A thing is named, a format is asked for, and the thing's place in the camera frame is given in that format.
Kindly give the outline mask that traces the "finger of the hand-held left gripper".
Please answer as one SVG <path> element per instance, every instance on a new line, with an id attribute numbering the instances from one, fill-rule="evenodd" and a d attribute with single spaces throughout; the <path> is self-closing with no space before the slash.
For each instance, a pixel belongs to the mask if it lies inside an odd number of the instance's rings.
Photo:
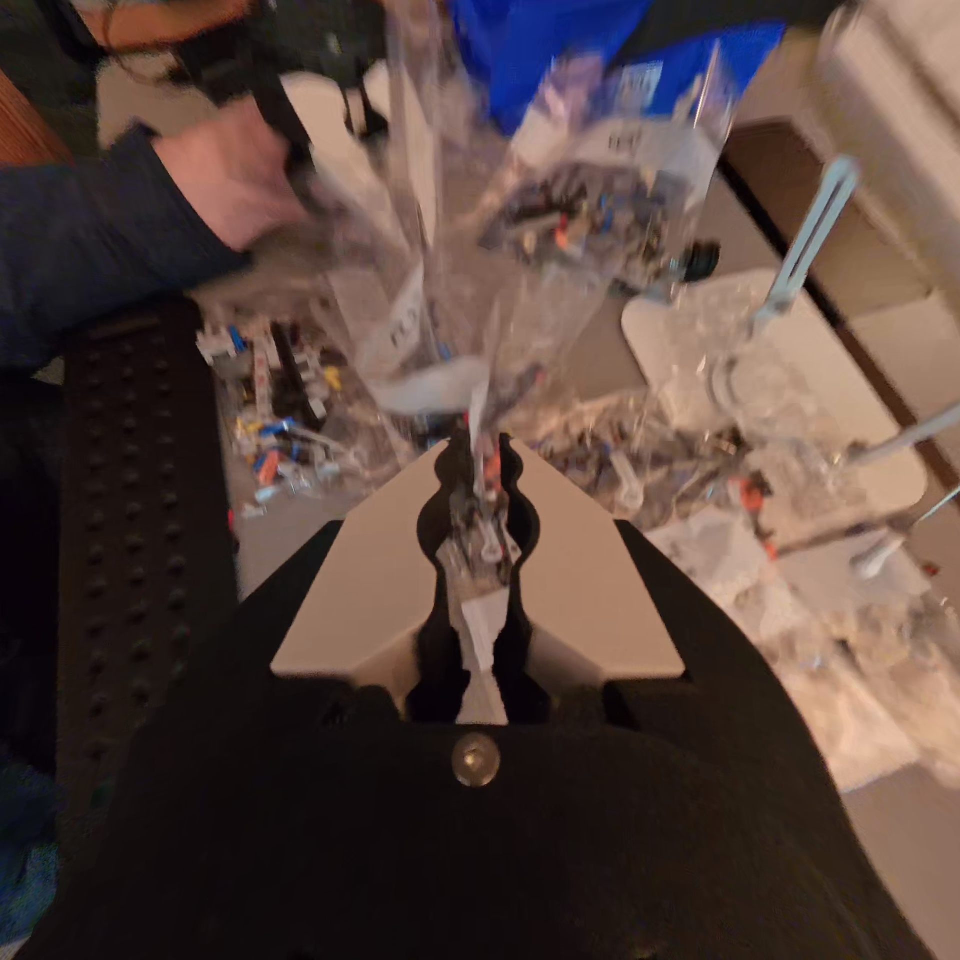
<path id="1" fill-rule="evenodd" d="M 333 80 L 298 71 L 281 76 L 281 89 L 303 134 L 292 168 L 294 190 L 317 209 L 348 210 L 388 244 L 406 244 L 388 188 L 349 131 L 344 100 Z"/>

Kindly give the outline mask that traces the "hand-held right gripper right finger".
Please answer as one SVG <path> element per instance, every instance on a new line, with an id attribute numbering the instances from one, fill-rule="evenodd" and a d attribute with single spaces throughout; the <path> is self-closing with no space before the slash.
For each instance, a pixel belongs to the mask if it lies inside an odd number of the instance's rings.
<path id="1" fill-rule="evenodd" d="M 502 435 L 510 572 L 493 678 L 509 722 L 544 722 L 573 690 L 674 682 L 686 666 L 618 523 L 517 438 Z"/>

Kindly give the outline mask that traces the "light blue slotted bar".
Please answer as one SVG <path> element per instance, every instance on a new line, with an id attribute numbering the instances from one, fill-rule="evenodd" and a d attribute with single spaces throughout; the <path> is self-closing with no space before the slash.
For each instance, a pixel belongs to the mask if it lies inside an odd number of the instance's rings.
<path id="1" fill-rule="evenodd" d="M 810 267 L 833 231 L 860 176 L 859 162 L 837 156 L 823 171 L 820 186 L 783 258 L 781 268 L 762 304 L 750 317 L 750 337 L 762 333 L 776 318 L 790 312 L 808 278 Z"/>
<path id="2" fill-rule="evenodd" d="M 944 407 L 936 414 L 932 414 L 919 422 L 902 428 L 893 437 L 872 445 L 851 445 L 846 450 L 846 463 L 856 466 L 867 466 L 880 462 L 901 450 L 917 447 L 919 444 L 935 437 L 943 431 L 957 426 L 959 423 L 958 401 Z"/>

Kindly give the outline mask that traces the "empty clear plastic bag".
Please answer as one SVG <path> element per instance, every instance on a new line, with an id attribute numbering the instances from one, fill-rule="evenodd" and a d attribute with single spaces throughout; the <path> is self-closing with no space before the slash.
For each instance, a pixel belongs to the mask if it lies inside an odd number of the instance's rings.
<path id="1" fill-rule="evenodd" d="M 736 427 L 773 498 L 798 517 L 865 508 L 867 492 L 844 462 L 834 416 L 774 345 L 772 330 L 750 336 L 757 305 L 748 289 L 734 287 L 689 294 L 668 309 L 656 350 L 666 366 L 655 388 L 663 412 L 689 430 Z"/>

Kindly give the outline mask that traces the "black round knob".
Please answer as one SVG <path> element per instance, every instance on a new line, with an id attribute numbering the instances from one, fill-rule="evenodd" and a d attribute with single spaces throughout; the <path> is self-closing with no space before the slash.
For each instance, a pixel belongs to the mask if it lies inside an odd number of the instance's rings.
<path id="1" fill-rule="evenodd" d="M 690 243 L 670 262 L 672 282 L 690 284 L 703 282 L 715 272 L 721 256 L 721 245 L 715 239 Z"/>

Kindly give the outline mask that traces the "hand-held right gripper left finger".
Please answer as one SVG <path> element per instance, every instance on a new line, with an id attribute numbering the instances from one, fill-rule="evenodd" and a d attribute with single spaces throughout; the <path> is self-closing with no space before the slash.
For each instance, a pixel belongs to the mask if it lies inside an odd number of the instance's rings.
<path id="1" fill-rule="evenodd" d="M 408 719 L 453 722 L 470 683 L 439 552 L 465 437 L 441 441 L 342 521 L 270 663 L 284 679 L 381 687 Z"/>

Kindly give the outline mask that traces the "blue plastic bin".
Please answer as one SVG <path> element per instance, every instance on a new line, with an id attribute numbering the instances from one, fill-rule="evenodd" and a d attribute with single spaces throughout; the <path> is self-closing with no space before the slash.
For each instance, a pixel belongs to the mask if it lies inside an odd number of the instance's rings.
<path id="1" fill-rule="evenodd" d="M 712 2 L 447 2 L 468 76 L 506 134 L 520 126 L 542 80 L 566 56 L 597 57 L 629 106 L 668 116 L 706 74 L 719 45 L 735 98 L 781 43 L 783 16 L 721 12 Z"/>

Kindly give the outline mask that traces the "dark perforated panel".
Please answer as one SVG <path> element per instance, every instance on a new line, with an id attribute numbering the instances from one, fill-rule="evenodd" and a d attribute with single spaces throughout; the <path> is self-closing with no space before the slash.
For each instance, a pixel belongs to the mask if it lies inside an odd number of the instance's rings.
<path id="1" fill-rule="evenodd" d="M 238 603 L 201 314 L 185 296 L 101 318 L 64 370 L 56 771 L 97 819 L 135 732 Z"/>

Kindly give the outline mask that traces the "small open parts bag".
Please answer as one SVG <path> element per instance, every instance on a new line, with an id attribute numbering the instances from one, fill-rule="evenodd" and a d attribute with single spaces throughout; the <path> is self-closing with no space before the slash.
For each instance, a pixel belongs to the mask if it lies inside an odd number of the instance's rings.
<path id="1" fill-rule="evenodd" d="M 218 302 L 196 346 L 214 378 L 232 495 L 266 506 L 344 498 L 393 479 L 409 450 L 348 353 L 328 294 Z"/>

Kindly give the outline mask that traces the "white rounded container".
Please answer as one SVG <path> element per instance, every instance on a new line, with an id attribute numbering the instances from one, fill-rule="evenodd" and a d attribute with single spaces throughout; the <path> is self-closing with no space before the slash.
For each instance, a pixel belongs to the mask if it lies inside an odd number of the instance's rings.
<path id="1" fill-rule="evenodd" d="M 917 232 L 958 228 L 959 3 L 847 2 L 818 56 L 831 123 Z"/>

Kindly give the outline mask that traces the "person's left forearm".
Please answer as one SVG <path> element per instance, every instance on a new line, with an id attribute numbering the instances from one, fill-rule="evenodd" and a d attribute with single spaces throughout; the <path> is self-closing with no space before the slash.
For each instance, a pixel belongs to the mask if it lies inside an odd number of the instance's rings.
<path id="1" fill-rule="evenodd" d="M 239 271 L 136 124 L 100 157 L 1 172 L 1 368 L 33 374 L 71 330 Z"/>

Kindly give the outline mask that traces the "white rod with ball end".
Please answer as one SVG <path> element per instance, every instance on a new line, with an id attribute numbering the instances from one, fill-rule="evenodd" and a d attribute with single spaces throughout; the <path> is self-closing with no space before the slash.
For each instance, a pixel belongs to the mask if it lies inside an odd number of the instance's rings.
<path id="1" fill-rule="evenodd" d="M 872 545 L 851 557 L 848 565 L 862 580 L 876 578 L 887 562 L 905 545 L 914 529 L 935 516 L 943 507 L 958 497 L 959 486 L 954 486 L 937 502 L 908 519 L 897 520 Z"/>

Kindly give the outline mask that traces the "person's left hand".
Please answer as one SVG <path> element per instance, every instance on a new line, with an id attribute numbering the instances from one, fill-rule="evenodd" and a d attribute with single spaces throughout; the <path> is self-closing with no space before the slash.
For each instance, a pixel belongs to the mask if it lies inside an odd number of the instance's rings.
<path id="1" fill-rule="evenodd" d="M 286 174 L 290 145 L 251 96 L 151 145 L 199 219 L 236 253 L 309 219 Z"/>

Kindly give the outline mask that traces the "clear lego parts bag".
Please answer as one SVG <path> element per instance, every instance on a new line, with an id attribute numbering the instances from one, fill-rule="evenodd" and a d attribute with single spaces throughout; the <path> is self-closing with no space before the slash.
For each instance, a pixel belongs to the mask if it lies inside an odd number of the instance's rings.
<path id="1" fill-rule="evenodd" d="M 886 531 L 772 558 L 705 508 L 648 540 L 743 631 L 850 792 L 911 764 L 959 786 L 958 611 L 901 547 L 870 580 L 849 566 Z"/>
<path id="2" fill-rule="evenodd" d="M 739 98 L 718 44 L 668 116 L 643 114 L 620 86 L 597 56 L 555 62 L 510 139 L 510 174 L 480 243 L 670 299 L 684 284 L 670 262 L 702 240 Z"/>
<path id="3" fill-rule="evenodd" d="M 546 463 L 618 520 L 651 531 L 712 507 L 742 516 L 763 541 L 773 487 L 737 427 L 672 425 L 660 405 L 618 392 L 544 408 L 512 428 Z"/>
<path id="4" fill-rule="evenodd" d="M 369 217 L 390 220 L 378 249 L 380 310 L 354 337 L 358 372 L 379 408 L 410 444 L 452 436 L 448 496 L 450 551 L 469 596 L 507 587 L 518 548 L 507 531 L 508 494 L 500 479 L 491 394 L 499 294 L 491 270 L 450 218 L 469 197 L 452 140 L 463 92 L 447 63 L 446 25 L 437 2 L 390 2 L 386 83 L 389 116 L 383 174 Z"/>

